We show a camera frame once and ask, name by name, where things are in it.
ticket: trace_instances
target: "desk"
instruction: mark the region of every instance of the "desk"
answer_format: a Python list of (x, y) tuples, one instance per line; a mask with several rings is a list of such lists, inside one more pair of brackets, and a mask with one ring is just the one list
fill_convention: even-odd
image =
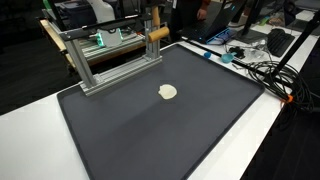
[[(271, 28), (254, 27), (262, 32), (268, 32)], [(308, 37), (289, 64), (300, 70), (316, 41), (316, 37)], [(188, 43), (180, 44), (196, 53), (204, 53)], [(207, 47), (224, 52), (223, 47)], [(246, 75), (244, 70), (236, 70), (231, 64), (221, 63), (218, 57), (210, 59)], [(240, 179), (280, 110), (279, 99), (268, 91), (263, 93), (189, 179)], [(0, 179), (89, 179), (63, 118), (56, 94), (1, 116), (0, 142)]]

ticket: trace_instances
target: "black cable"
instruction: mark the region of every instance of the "black cable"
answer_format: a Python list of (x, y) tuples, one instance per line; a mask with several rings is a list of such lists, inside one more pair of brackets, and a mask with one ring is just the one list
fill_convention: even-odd
[[(275, 77), (271, 76), (271, 73), (275, 70), (278, 64), (279, 62), (271, 61), (250, 63), (248, 65), (253, 67), (255, 70), (264, 69), (265, 76), (258, 75), (255, 71), (249, 71), (249, 75), (255, 81), (262, 83), (266, 89), (284, 100), (288, 105), (303, 112), (312, 112), (313, 100), (311, 92), (297, 70), (290, 65), (286, 65), (280, 72), (276, 72), (275, 77), (278, 77), (281, 83), (277, 83), (275, 81)], [(285, 83), (286, 86), (290, 84), (288, 88), (292, 90), (291, 94), (286, 91)]]
[(319, 96), (319, 95), (317, 95), (317, 94), (315, 94), (315, 93), (313, 93), (313, 92), (310, 92), (310, 94), (311, 94), (311, 95), (313, 95), (314, 97), (316, 97), (316, 98), (319, 98), (319, 99), (320, 99), (320, 96)]
[(239, 28), (245, 26), (246, 24), (236, 25), (236, 26), (228, 26), (229, 28)]

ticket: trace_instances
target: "computer screen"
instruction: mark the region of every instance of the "computer screen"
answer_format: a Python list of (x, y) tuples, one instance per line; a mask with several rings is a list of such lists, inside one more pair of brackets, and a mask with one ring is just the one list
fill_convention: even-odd
[(261, 21), (264, 17), (279, 11), (282, 7), (283, 0), (252, 0), (250, 4), (250, 13), (243, 30), (239, 31), (236, 39), (250, 44), (266, 36), (266, 34), (250, 30), (252, 24)]

